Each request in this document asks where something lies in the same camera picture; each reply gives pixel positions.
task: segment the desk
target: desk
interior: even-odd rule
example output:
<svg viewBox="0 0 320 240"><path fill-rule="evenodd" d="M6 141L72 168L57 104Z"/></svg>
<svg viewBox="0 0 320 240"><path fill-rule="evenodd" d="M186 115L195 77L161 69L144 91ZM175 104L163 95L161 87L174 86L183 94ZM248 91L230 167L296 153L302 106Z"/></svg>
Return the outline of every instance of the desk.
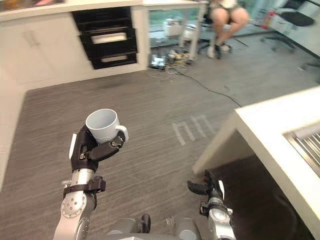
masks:
<svg viewBox="0 0 320 240"><path fill-rule="evenodd" d="M283 136L319 122L320 112L310 104L317 102L320 86L236 109L194 164L194 173L256 154L320 240L320 178Z"/></svg>
<svg viewBox="0 0 320 240"><path fill-rule="evenodd" d="M184 26L188 20L189 17L189 11L188 9L195 9L198 8L198 16L196 21L196 30L193 35L193 39L191 42L190 47L190 60L194 60L195 56L197 54L197 45L198 45L198 39L199 34L201 31L201 21L206 11L206 1L191 1L191 0L144 0L143 1L144 8L144 19L145 19L145 40L146 48L148 49L147 53L148 55L151 53L150 51L150 40L149 40L149 11L152 10L172 10L172 9L186 9L184 12L184 18L182 21L182 25ZM180 43L179 45L182 47L184 43L183 37L180 37Z"/></svg>

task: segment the black strap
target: black strap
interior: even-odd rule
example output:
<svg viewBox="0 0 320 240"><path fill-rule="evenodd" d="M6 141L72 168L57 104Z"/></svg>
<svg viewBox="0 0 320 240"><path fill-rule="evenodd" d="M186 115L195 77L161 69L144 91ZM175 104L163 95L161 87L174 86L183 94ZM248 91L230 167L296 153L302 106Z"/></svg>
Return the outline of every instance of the black strap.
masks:
<svg viewBox="0 0 320 240"><path fill-rule="evenodd" d="M226 212L228 215L228 208L223 204L223 203L220 203L220 202L211 202L208 206L209 210L210 209L219 209L221 211L224 211Z"/></svg>
<svg viewBox="0 0 320 240"><path fill-rule="evenodd" d="M88 184L77 184L68 186L63 189L63 199L69 193L78 191L84 191L85 193L96 194L104 192L106 190L106 181L103 180L102 176L96 176L93 180L89 180Z"/></svg>

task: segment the metal arm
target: metal arm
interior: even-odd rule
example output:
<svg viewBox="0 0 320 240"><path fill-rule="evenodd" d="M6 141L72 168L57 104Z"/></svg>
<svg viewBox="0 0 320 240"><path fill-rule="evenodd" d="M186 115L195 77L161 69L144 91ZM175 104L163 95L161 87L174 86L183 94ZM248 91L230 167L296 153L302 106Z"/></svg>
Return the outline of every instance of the metal arm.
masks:
<svg viewBox="0 0 320 240"><path fill-rule="evenodd" d="M72 179L63 181L63 201L60 221L54 240L84 240L87 237L92 211L97 206L96 194L106 189L101 176L94 176L99 162L114 154L123 146L125 135L119 131L111 141L98 145L84 125L73 136L70 146Z"/></svg>
<svg viewBox="0 0 320 240"><path fill-rule="evenodd" d="M212 240L236 240L232 227L232 210L224 205L225 191L222 181L205 171L206 184L188 181L188 188L198 195L208 195L208 202L201 202L200 214L208 218L208 229Z"/></svg>

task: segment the black drawer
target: black drawer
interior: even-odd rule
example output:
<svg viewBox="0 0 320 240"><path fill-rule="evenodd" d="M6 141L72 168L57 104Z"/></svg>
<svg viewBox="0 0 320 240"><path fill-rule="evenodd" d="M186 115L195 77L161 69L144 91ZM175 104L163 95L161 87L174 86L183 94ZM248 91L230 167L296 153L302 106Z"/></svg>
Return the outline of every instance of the black drawer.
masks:
<svg viewBox="0 0 320 240"><path fill-rule="evenodd" d="M73 11L72 15L81 32L113 27L132 28L129 6Z"/></svg>
<svg viewBox="0 0 320 240"><path fill-rule="evenodd" d="M79 36L89 60L114 56L121 53L137 53L135 29L84 32Z"/></svg>
<svg viewBox="0 0 320 240"><path fill-rule="evenodd" d="M137 55L135 53L128 52L126 54L111 57L91 59L90 61L94 69L104 69L127 64L135 64L137 63Z"/></svg>

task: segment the mug handle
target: mug handle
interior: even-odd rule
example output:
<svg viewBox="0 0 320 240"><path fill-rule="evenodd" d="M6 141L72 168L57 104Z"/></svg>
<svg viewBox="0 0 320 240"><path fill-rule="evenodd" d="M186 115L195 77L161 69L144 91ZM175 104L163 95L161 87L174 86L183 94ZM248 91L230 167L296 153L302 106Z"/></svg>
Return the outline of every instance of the mug handle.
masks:
<svg viewBox="0 0 320 240"><path fill-rule="evenodd" d="M118 125L115 127L115 129L123 132L125 137L125 142L128 141L129 135L128 135L128 130L125 126Z"/></svg>

